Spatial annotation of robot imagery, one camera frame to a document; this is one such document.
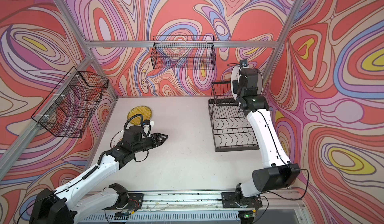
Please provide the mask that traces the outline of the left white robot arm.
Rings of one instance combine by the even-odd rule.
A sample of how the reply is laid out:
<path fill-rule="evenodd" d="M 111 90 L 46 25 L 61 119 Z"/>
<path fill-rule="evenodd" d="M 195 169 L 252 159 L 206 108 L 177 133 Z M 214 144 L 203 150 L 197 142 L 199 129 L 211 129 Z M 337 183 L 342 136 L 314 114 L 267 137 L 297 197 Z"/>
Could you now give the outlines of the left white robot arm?
<path fill-rule="evenodd" d="M 77 224 L 106 208 L 128 209 L 132 201 L 128 191 L 117 183 L 103 191 L 86 194 L 110 175 L 136 159 L 136 153 L 149 152 L 161 146 L 168 135 L 146 132 L 142 126 L 123 131 L 122 139 L 110 150 L 102 152 L 98 162 L 68 183 L 50 191 L 41 191 L 33 204 L 31 224 Z"/>

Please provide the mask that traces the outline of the yellow green woven tray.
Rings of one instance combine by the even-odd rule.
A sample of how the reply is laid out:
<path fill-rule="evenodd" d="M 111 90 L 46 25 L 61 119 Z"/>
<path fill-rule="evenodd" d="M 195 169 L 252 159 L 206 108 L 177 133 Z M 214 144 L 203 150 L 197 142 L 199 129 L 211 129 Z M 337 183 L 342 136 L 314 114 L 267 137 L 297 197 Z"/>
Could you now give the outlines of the yellow green woven tray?
<path fill-rule="evenodd" d="M 152 109 L 148 106 L 144 106 L 144 105 L 137 106 L 128 112 L 127 119 L 130 120 L 133 116 L 137 114 L 142 114 L 143 120 L 151 120 L 153 112 L 152 112 Z M 140 117 L 133 118 L 130 121 L 130 124 L 140 125 Z"/>

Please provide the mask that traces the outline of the small orange sunburst plate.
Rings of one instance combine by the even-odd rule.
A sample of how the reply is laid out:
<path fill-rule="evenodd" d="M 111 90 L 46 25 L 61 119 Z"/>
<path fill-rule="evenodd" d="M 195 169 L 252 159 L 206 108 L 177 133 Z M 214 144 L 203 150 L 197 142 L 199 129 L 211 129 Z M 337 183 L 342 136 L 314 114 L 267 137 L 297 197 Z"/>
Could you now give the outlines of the small orange sunburst plate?
<path fill-rule="evenodd" d="M 123 136 L 124 136 L 123 130 L 116 133 L 110 141 L 110 147 L 114 148 L 123 139 Z"/>

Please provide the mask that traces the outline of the white plate green quatrefoil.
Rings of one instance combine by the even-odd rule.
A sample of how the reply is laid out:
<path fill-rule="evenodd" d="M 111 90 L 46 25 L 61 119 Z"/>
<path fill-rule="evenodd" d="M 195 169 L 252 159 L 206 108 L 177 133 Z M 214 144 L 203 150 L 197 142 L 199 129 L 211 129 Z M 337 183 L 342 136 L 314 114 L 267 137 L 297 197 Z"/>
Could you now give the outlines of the white plate green quatrefoil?
<path fill-rule="evenodd" d="M 230 79 L 231 92 L 235 100 L 237 98 L 237 93 L 238 93 L 240 71 L 241 71 L 241 66 L 239 64 L 236 64 L 233 66 L 233 69 L 231 72 L 231 79 Z"/>

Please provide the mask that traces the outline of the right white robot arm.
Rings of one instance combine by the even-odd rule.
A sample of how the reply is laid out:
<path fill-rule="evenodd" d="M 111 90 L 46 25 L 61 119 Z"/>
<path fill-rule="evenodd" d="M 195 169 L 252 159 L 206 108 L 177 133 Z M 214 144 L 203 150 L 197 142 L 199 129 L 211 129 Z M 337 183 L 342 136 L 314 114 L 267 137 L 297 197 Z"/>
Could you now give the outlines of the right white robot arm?
<path fill-rule="evenodd" d="M 236 203 L 245 207 L 260 194 L 289 187 L 301 169 L 291 162 L 274 129 L 270 107 L 259 91 L 263 76 L 258 69 L 235 66 L 231 73 L 232 95 L 252 127 L 262 156 L 262 169 L 249 181 L 237 185 Z"/>

